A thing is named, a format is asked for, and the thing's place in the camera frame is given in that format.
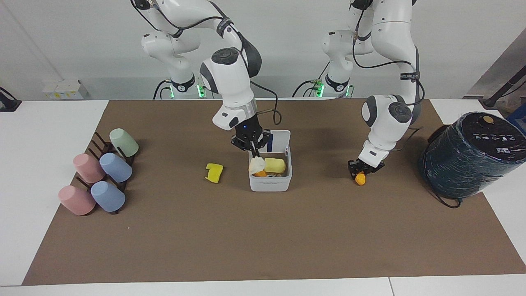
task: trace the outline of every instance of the white container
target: white container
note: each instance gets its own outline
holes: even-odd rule
[[[290,179],[292,179],[292,157],[290,155],[290,131],[270,131],[271,140],[265,147],[259,150],[263,158],[283,158],[287,170],[282,177],[254,177],[248,174],[250,179],[250,189],[255,192],[283,192],[289,189]],[[248,162],[252,159],[252,152],[249,152]]]

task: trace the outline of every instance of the white table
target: white table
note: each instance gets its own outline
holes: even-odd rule
[[[483,111],[477,101],[432,103],[446,124]],[[15,113],[0,113],[0,295],[526,295],[526,275],[18,287],[59,206],[56,194],[75,173],[71,161],[85,150],[106,105],[24,102]],[[522,166],[484,191],[523,260],[525,175]]]

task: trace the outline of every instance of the round lid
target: round lid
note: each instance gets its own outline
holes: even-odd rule
[[[526,159],[526,138],[508,121],[474,112],[466,115],[461,124],[466,140],[481,152],[504,161]]]

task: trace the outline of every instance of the cup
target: cup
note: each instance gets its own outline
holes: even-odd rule
[[[75,215],[85,215],[95,207],[95,200],[85,189],[66,186],[58,192],[60,203]]]
[[[99,161],[86,153],[77,155],[73,159],[73,165],[80,177],[88,183],[96,183],[106,175]]]
[[[114,129],[109,134],[109,139],[111,140],[115,149],[122,157],[131,157],[139,151],[139,144],[123,129]]]
[[[132,167],[114,153],[106,153],[100,158],[102,169],[117,183],[124,182],[132,176]]]
[[[93,185],[92,195],[95,201],[106,212],[117,211],[126,201],[124,193],[106,181],[100,181]]]

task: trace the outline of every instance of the yellow sponge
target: yellow sponge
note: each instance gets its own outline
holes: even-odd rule
[[[219,177],[221,177],[221,173],[223,172],[223,166],[220,164],[209,163],[206,165],[206,169],[208,170],[208,177],[205,177],[205,179],[212,183],[219,183]]]
[[[287,167],[283,159],[265,159],[265,172],[282,174]]]

